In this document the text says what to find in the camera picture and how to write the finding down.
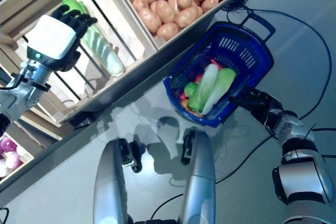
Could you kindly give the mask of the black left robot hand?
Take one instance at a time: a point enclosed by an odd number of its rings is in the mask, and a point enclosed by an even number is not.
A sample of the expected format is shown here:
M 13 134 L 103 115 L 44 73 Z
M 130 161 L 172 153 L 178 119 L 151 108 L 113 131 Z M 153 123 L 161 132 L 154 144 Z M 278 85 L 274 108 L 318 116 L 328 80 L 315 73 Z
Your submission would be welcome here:
M 50 15 L 42 15 L 30 31 L 27 58 L 51 71 L 67 72 L 77 63 L 81 38 L 97 19 L 69 5 L 61 5 Z

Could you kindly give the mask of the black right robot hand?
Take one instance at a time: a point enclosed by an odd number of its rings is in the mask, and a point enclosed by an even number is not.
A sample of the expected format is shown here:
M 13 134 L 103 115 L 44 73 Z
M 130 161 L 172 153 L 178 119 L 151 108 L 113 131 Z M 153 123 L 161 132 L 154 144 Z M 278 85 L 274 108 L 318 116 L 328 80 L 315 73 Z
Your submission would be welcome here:
M 228 100 L 249 111 L 264 126 L 269 126 L 267 121 L 274 117 L 274 114 L 283 111 L 282 104 L 276 98 L 257 89 L 250 89 L 241 97 L 231 96 Z

